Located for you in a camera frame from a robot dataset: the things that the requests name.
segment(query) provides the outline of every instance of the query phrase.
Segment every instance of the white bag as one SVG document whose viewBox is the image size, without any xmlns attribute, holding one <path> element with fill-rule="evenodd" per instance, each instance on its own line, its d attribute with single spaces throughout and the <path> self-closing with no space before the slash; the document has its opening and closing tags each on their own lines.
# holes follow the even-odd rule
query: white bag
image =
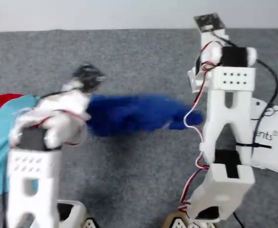
<svg viewBox="0 0 278 228">
<path fill-rule="evenodd" d="M 258 118 L 266 107 L 267 103 L 252 99 L 251 121 L 253 130 L 255 129 Z M 254 148 L 251 166 L 270 169 L 278 172 L 278 106 L 268 108 L 265 116 L 261 120 L 256 136 L 256 143 L 269 145 L 272 148 Z"/>
</svg>

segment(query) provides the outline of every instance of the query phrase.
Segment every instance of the white wall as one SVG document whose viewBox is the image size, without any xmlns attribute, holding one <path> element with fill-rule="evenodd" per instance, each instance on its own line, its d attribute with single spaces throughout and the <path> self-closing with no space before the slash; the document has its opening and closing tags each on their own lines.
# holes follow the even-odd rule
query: white wall
<svg viewBox="0 0 278 228">
<path fill-rule="evenodd" d="M 213 12 L 228 28 L 278 28 L 278 0 L 0 0 L 0 31 L 195 28 Z"/>
</svg>

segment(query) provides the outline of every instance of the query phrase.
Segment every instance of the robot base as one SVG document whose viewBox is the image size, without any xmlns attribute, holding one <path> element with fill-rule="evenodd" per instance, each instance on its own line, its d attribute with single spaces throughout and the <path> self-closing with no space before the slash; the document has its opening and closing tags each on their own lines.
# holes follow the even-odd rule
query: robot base
<svg viewBox="0 0 278 228">
<path fill-rule="evenodd" d="M 99 228 L 95 219 L 89 216 L 85 206 L 78 201 L 58 200 L 59 228 Z M 40 228 L 34 220 L 30 228 Z"/>
<path fill-rule="evenodd" d="M 162 228 L 219 228 L 218 224 L 190 222 L 184 212 L 169 214 Z"/>
</svg>

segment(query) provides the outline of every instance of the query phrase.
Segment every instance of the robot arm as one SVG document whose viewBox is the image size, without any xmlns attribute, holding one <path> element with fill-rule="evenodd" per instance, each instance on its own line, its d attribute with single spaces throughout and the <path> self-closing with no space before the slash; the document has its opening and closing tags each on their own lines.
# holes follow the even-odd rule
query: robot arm
<svg viewBox="0 0 278 228">
<path fill-rule="evenodd" d="M 206 228 L 212 227 L 211 223 L 226 220 L 255 183 L 249 164 L 253 146 L 250 104 L 255 88 L 252 65 L 257 59 L 257 52 L 249 47 L 226 47 L 220 39 L 227 39 L 225 27 L 217 14 L 199 16 L 195 20 L 201 31 L 202 52 L 188 76 L 193 93 L 201 90 L 205 80 L 207 118 L 200 151 L 209 167 L 205 168 L 204 182 L 186 201 L 185 212 L 190 223 Z M 201 63 L 205 61 L 213 64 L 213 68 L 200 72 Z M 225 105 L 226 92 L 233 93 L 231 108 Z M 237 142 L 236 150 L 216 149 L 216 141 L 226 124 L 231 125 Z"/>
<path fill-rule="evenodd" d="M 83 65 L 63 92 L 41 97 L 36 107 L 16 119 L 9 135 L 9 228 L 22 227 L 28 213 L 35 216 L 32 227 L 36 228 L 82 228 L 92 224 L 85 220 L 84 205 L 58 200 L 58 181 L 61 146 L 77 145 L 87 133 L 90 116 L 86 110 L 92 91 L 103 78 L 93 66 Z M 37 191 L 32 181 L 38 182 Z"/>
</svg>

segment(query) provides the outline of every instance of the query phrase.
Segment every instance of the black wire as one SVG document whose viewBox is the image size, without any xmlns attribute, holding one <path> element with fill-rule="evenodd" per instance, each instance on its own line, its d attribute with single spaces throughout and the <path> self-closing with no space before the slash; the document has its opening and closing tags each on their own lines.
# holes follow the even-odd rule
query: black wire
<svg viewBox="0 0 278 228">
<path fill-rule="evenodd" d="M 239 219 L 239 217 L 237 216 L 237 214 L 235 212 L 233 213 L 233 216 L 235 217 L 235 219 L 237 220 L 237 222 L 239 223 L 241 228 L 245 228 L 245 226 L 243 225 L 243 223 L 241 222 L 241 220 Z"/>
<path fill-rule="evenodd" d="M 227 40 L 227 39 L 224 39 L 222 37 L 219 37 L 217 36 L 214 32 L 212 33 L 215 37 L 221 39 L 222 41 L 224 41 L 225 43 L 227 43 L 228 45 L 232 46 L 232 47 L 238 47 L 236 44 L 234 44 L 233 42 Z M 260 65 L 262 65 L 265 69 L 267 69 L 273 76 L 274 80 L 275 80 L 275 90 L 274 90 L 274 93 L 271 97 L 271 99 L 269 100 L 268 104 L 266 105 L 266 107 L 264 108 L 264 110 L 262 111 L 259 119 L 257 120 L 257 123 L 256 123 L 256 126 L 255 126 L 255 129 L 254 129 L 254 133 L 253 133 L 253 139 L 252 139 L 252 151 L 251 151 L 251 154 L 253 155 L 254 153 L 254 148 L 255 148 L 255 145 L 256 145 L 256 137 L 257 137 L 257 132 L 258 132 L 258 129 L 259 129 L 259 126 L 260 126 L 260 123 L 261 123 L 261 120 L 263 119 L 263 117 L 265 116 L 265 113 L 267 111 L 268 108 L 271 108 L 273 107 L 273 103 L 278 95 L 278 75 L 277 73 L 267 64 L 265 64 L 263 61 L 261 61 L 260 59 L 257 59 L 256 62 Z"/>
<path fill-rule="evenodd" d="M 195 224 L 198 228 L 201 228 L 201 226 L 199 226 L 197 223 L 193 222 L 193 224 Z"/>
</svg>

